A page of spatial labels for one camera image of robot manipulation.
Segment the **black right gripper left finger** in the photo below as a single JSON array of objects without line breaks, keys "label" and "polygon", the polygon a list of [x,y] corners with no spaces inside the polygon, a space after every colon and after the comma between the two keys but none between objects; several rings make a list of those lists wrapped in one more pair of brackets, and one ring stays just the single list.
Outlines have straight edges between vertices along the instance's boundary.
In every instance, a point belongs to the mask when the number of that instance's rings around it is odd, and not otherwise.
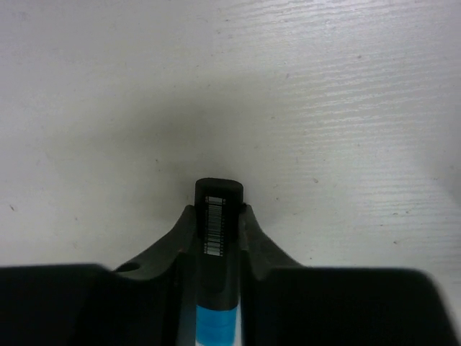
[{"label": "black right gripper left finger", "polygon": [[193,206],[156,243],[115,270],[125,345],[194,345],[197,220]]}]

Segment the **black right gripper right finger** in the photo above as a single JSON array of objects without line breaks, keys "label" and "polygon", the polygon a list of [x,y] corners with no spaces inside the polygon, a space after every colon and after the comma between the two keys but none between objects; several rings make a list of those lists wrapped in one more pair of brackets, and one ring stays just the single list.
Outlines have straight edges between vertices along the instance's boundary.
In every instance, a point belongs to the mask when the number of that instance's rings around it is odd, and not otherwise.
[{"label": "black right gripper right finger", "polygon": [[262,230],[253,208],[243,205],[238,218],[240,251],[241,341],[272,344],[279,331],[281,271],[301,267]]}]

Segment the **blue cap highlighter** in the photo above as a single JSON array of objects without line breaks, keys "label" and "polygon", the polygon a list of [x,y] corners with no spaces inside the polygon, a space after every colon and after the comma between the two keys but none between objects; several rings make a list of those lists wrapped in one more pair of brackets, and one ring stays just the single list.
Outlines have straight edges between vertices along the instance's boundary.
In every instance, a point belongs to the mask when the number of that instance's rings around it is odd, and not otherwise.
[{"label": "blue cap highlighter", "polygon": [[238,222],[243,185],[229,179],[195,183],[197,220],[196,333],[199,345],[233,345],[240,299]]}]

